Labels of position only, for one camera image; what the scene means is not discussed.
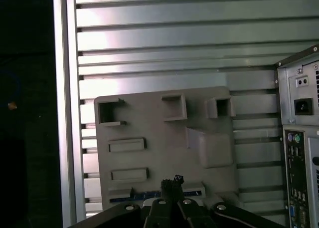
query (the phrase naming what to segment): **square cutout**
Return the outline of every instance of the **square cutout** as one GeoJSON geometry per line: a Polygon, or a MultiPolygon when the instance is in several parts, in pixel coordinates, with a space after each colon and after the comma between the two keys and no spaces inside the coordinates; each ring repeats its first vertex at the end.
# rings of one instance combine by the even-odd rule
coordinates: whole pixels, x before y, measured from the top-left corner
{"type": "Polygon", "coordinates": [[[236,116],[231,96],[209,99],[205,101],[205,108],[209,119],[236,116]]]}
{"type": "Polygon", "coordinates": [[[186,99],[184,94],[168,94],[161,97],[164,121],[186,120],[186,99]]]}
{"type": "Polygon", "coordinates": [[[126,122],[117,120],[115,113],[116,107],[123,103],[121,99],[98,103],[100,124],[104,124],[105,126],[125,125],[126,122]]]}

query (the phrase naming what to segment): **dark background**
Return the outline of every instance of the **dark background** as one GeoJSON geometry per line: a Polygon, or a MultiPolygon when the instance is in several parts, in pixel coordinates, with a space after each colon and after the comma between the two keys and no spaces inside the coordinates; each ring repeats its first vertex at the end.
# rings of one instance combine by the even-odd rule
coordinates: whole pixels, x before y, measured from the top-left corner
{"type": "Polygon", "coordinates": [[[3,217],[60,228],[53,0],[0,0],[0,14],[3,217]]]}

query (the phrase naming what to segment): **rear i/o panel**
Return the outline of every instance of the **rear i/o panel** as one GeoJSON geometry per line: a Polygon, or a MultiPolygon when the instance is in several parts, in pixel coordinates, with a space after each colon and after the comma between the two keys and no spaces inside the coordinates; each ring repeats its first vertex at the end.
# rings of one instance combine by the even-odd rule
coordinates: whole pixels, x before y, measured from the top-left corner
{"type": "Polygon", "coordinates": [[[310,228],[305,136],[299,131],[285,131],[288,195],[292,228],[310,228]]]}

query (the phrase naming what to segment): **slotted metal wall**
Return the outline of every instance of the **slotted metal wall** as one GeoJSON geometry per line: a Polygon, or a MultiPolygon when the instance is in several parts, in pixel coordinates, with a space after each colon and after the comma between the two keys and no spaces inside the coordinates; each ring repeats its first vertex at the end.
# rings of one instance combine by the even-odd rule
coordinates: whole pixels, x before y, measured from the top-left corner
{"type": "Polygon", "coordinates": [[[319,42],[319,0],[54,0],[64,225],[102,209],[93,100],[228,86],[240,201],[285,223],[275,62],[319,42]]]}

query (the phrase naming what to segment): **blue strip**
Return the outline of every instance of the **blue strip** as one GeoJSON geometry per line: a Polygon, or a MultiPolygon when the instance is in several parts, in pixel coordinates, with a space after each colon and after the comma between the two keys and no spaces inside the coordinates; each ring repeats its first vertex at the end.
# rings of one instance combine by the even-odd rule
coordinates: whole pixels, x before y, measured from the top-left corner
{"type": "MultiPolygon", "coordinates": [[[[184,192],[185,197],[198,197],[201,196],[201,191],[194,191],[194,192],[184,192]]],[[[150,198],[160,198],[160,192],[143,192],[137,193],[132,195],[131,197],[127,198],[115,198],[110,199],[110,203],[118,203],[118,202],[132,202],[132,201],[145,201],[150,198]]]]}

